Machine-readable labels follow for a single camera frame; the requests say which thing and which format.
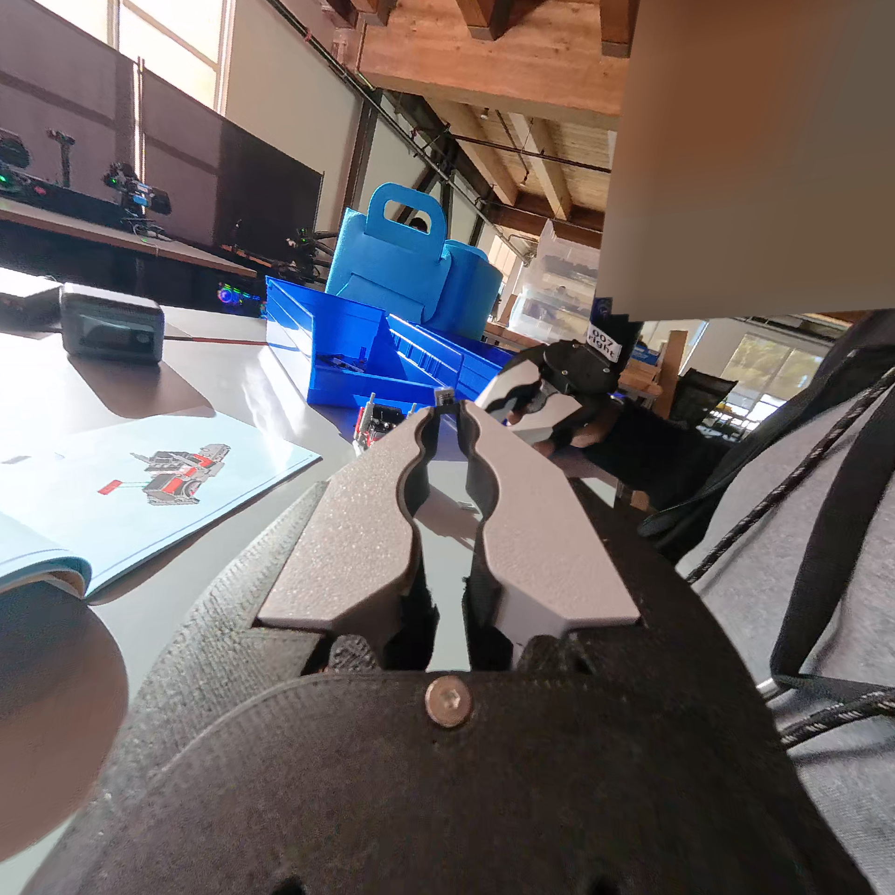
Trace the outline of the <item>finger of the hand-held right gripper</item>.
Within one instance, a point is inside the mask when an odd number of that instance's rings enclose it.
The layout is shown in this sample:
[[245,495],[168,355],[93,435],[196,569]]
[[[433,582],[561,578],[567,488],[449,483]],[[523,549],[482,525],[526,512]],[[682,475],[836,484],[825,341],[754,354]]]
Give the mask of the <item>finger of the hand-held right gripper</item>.
[[576,428],[576,415],[583,409],[576,397],[538,393],[526,403],[521,418],[514,423],[514,434],[531,446],[551,441],[559,432]]
[[543,409],[542,369],[531,360],[508,364],[475,399],[475,405],[499,423],[511,423]]

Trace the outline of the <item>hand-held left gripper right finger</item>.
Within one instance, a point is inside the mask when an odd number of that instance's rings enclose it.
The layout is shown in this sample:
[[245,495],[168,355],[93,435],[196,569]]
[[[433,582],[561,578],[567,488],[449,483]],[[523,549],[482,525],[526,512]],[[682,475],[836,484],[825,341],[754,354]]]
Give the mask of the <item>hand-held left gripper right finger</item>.
[[462,601],[473,670],[509,670],[533,638],[639,623],[565,474],[472,402],[457,409],[466,489],[481,512]]

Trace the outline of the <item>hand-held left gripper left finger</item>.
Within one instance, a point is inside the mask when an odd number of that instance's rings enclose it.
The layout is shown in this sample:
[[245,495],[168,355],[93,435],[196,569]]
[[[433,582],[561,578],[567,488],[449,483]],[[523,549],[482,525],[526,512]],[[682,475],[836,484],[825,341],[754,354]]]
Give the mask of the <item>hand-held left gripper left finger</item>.
[[357,635],[384,668],[425,670],[439,611],[415,516],[430,496],[440,419],[411,413],[333,475],[265,598],[263,627]]

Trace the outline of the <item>black red toy brick truck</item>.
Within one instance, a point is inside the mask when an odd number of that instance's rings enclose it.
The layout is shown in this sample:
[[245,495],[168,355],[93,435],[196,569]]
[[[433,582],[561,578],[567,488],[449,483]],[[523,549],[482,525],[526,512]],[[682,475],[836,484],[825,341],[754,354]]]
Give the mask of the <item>black red toy brick truck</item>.
[[371,393],[357,414],[352,435],[355,455],[363,455],[374,443],[380,441],[390,431],[394,431],[417,408],[417,403],[410,405],[406,410],[381,404],[377,402],[375,393]]

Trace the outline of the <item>blue plastic parts bin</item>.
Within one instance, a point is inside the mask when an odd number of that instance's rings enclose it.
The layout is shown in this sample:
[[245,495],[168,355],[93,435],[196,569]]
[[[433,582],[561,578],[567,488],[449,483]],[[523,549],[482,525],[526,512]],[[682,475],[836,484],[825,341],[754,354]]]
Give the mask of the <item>blue plastic parts bin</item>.
[[397,358],[386,311],[266,278],[267,342],[306,403],[357,408],[371,393],[406,410],[433,406],[431,380]]
[[426,330],[392,314],[386,323],[408,375],[451,387],[460,399],[477,399],[511,359],[511,352],[498,346]]

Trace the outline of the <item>light blue instruction booklet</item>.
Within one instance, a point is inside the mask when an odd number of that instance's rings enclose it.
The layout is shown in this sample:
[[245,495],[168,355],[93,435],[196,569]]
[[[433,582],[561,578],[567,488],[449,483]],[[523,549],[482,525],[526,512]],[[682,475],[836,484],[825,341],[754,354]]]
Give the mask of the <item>light blue instruction booklet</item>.
[[2,595],[90,601],[136,567],[319,461],[224,414],[157,415],[2,464]]

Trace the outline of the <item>person's right forearm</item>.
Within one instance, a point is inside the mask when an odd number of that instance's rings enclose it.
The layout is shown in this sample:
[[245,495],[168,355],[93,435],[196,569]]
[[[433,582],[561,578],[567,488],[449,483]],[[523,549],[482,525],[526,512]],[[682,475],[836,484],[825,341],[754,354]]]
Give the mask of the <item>person's right forearm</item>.
[[655,510],[692,498],[734,447],[642,406],[624,404],[606,441],[582,451],[589,462],[624,486],[643,492]]

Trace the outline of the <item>grey desk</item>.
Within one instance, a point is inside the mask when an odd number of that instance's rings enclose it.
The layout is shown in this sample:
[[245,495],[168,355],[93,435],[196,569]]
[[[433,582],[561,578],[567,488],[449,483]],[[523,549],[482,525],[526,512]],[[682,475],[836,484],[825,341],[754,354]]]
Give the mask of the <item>grey desk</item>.
[[314,482],[352,457],[354,413],[309,407],[266,345],[265,324],[165,308],[174,339],[157,369],[69,359],[59,335],[2,334],[2,462],[34,455],[75,433],[157,414],[251,424],[319,455],[319,461],[191,540],[97,593],[71,623],[13,610],[2,623],[2,893],[20,893],[71,820],[97,771],[92,726],[117,731],[128,686],[133,701],[195,603],[241,553]]

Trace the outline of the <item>person's right hand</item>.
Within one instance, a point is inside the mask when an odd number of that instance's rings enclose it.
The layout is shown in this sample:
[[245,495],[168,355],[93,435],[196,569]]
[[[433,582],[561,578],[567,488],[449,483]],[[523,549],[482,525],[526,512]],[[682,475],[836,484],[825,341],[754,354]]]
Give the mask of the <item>person's right hand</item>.
[[614,397],[599,397],[590,409],[585,424],[575,430],[570,438],[570,447],[583,450],[606,441],[624,409],[624,402]]

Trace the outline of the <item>blue felt bag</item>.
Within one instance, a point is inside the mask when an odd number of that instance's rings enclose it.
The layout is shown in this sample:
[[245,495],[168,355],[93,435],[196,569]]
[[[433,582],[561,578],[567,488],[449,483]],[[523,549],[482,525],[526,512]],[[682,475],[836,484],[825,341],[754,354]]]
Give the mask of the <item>blue felt bag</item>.
[[[425,218],[425,234],[407,225]],[[453,337],[481,340],[501,289],[501,272],[481,249],[447,237],[429,194],[387,183],[367,213],[344,213],[326,292]]]

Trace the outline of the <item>dark grey cube device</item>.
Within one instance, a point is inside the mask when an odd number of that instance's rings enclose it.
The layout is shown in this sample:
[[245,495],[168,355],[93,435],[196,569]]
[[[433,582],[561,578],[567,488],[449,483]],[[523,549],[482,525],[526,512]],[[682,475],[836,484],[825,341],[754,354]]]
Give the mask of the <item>dark grey cube device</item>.
[[67,354],[132,364],[162,361],[165,316],[151,299],[65,283],[59,308]]

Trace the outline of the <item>long wooden table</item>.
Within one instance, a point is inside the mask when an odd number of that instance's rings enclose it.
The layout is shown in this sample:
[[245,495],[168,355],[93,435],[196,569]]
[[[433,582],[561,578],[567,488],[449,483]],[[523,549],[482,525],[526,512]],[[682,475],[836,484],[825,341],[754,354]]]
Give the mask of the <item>long wooden table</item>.
[[51,210],[28,206],[7,198],[1,198],[1,220],[46,233],[91,241],[108,247],[140,252],[155,258],[216,270],[227,275],[245,278],[256,278],[257,276],[256,271],[251,268],[220,258],[184,242],[140,236],[79,218],[71,218]]

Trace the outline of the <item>black adapter box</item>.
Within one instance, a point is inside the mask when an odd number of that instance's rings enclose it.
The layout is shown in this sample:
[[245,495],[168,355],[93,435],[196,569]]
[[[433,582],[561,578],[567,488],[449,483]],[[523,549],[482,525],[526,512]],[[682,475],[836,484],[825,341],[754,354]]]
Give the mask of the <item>black adapter box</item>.
[[2,271],[1,325],[3,329],[43,330],[60,322],[62,285],[44,277]]

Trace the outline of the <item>black wall screen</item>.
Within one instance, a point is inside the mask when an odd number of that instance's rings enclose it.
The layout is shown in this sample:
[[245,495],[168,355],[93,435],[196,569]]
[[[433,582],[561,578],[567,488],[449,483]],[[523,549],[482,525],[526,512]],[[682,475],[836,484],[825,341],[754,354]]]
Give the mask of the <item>black wall screen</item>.
[[222,122],[218,160],[216,239],[285,260],[288,240],[312,230],[323,174],[249,131]]

